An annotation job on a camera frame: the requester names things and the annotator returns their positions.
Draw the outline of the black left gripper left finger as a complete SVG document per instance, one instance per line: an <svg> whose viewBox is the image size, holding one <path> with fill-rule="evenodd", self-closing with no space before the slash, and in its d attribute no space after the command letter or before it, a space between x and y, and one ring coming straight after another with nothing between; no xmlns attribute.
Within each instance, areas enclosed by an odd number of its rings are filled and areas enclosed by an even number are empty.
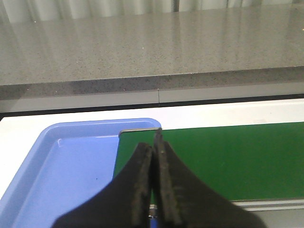
<svg viewBox="0 0 304 228"><path fill-rule="evenodd" d="M57 218L54 228L148 228L152 147L137 144L116 177L82 205Z"/></svg>

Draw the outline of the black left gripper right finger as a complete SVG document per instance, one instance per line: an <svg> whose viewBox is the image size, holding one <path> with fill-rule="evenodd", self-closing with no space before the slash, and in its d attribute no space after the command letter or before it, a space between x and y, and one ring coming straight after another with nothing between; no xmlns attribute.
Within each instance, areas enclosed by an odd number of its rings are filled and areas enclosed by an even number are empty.
<svg viewBox="0 0 304 228"><path fill-rule="evenodd" d="M152 185L161 228L264 228L257 215L222 197L201 181L163 140L153 141Z"/></svg>

